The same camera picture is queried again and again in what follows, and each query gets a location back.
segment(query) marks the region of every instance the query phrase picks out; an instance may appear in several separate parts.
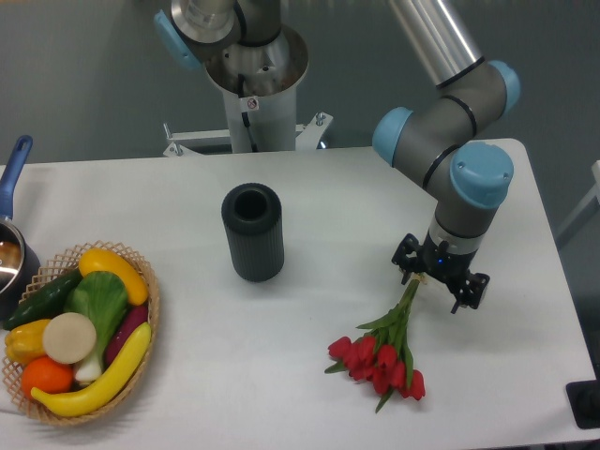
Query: metal bracket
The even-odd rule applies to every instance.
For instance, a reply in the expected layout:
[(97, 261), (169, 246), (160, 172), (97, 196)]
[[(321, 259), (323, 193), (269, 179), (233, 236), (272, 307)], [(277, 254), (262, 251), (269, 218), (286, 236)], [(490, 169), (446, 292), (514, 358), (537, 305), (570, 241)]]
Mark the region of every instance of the metal bracket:
[[(316, 150), (326, 148), (324, 134), (333, 123), (333, 116), (325, 112), (318, 112), (307, 125), (296, 126), (296, 151)], [(185, 133), (173, 133), (169, 126), (163, 124), (168, 147), (162, 153), (165, 157), (189, 157), (201, 156), (202, 152), (190, 150), (189, 147), (200, 148), (216, 147), (231, 144), (228, 129), (217, 129), (210, 131), (192, 131)]]
[(562, 249), (575, 234), (600, 210), (600, 161), (592, 165), (595, 184), (579, 201), (559, 226), (556, 233), (556, 247)]

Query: black cylindrical container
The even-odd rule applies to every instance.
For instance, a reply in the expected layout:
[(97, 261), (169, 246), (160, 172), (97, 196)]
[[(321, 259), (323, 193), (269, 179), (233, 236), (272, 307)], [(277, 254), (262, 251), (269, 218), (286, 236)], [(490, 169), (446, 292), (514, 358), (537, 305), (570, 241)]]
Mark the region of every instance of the black cylindrical container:
[(235, 187), (223, 200), (221, 215), (233, 268), (248, 281), (265, 281), (283, 267), (281, 202), (265, 185)]

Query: yellow banana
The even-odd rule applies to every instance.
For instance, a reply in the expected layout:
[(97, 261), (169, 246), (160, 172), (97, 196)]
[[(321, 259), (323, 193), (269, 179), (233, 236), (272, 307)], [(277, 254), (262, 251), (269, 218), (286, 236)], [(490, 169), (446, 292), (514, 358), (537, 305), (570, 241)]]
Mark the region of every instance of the yellow banana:
[(140, 365), (150, 345), (151, 336), (152, 330), (148, 322), (138, 326), (106, 371), (81, 391), (48, 394), (34, 387), (31, 396), (56, 415), (63, 417), (91, 413), (106, 405), (123, 389)]

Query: black cable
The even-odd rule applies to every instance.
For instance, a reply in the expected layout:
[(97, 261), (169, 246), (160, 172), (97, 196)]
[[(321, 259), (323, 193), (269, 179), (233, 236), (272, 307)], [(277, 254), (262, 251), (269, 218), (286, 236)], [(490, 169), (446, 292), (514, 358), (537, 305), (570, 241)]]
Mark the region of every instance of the black cable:
[[(241, 73), (237, 74), (237, 96), (238, 98), (244, 97), (244, 75)], [(250, 140), (250, 148), (252, 149), (252, 153), (258, 153), (259, 148), (254, 141), (254, 137), (252, 136), (252, 131), (250, 131), (250, 119), (248, 118), (247, 112), (242, 112), (242, 122), (244, 122), (244, 127), (247, 130), (247, 138)]]

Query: black object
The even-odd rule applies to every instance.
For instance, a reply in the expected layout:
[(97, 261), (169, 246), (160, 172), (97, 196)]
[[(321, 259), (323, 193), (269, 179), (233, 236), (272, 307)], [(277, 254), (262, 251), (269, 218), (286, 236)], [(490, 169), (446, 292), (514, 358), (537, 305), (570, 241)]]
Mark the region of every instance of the black object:
[(281, 202), (265, 185), (235, 187), (223, 200), (221, 216), (233, 268), (248, 281), (265, 281), (283, 267)]
[(453, 314), (457, 312), (458, 307), (479, 308), (489, 284), (489, 276), (472, 274), (469, 270), (475, 252), (454, 255), (449, 254), (447, 249), (446, 241), (436, 246), (429, 233), (423, 246), (419, 245), (416, 237), (407, 234), (397, 246), (392, 263), (404, 274), (402, 284), (406, 284), (413, 272), (426, 273), (445, 284), (457, 300), (451, 310)]
[(600, 383), (570, 382), (566, 394), (577, 426), (582, 429), (600, 428)]
[(38, 256), (25, 243), (19, 229), (11, 223), (14, 189), (32, 146), (33, 140), (30, 136), (21, 136), (17, 140), (0, 179), (0, 243), (7, 243), (19, 250), (19, 264), (16, 273), (11, 276), (7, 277), (8, 270), (15, 268), (3, 267), (0, 261), (0, 268), (5, 269), (0, 274), (0, 321), (13, 313), (27, 284), (39, 269)]

